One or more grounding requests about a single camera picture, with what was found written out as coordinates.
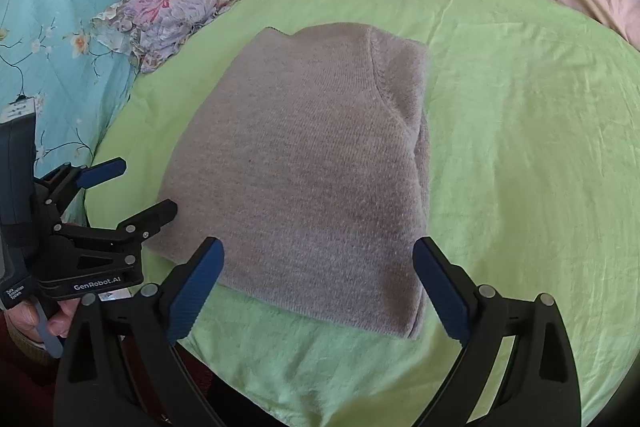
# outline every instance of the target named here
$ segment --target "ribbed knit fabric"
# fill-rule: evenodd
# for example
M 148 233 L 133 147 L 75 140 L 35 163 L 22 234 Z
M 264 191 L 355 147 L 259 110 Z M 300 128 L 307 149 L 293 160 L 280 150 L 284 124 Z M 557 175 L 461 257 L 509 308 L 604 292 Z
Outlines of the ribbed knit fabric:
M 220 238 L 220 281 L 310 317 L 412 338 L 425 295 L 426 48 L 350 23 L 267 28 L 229 66 L 175 147 L 149 240 L 186 261 Z

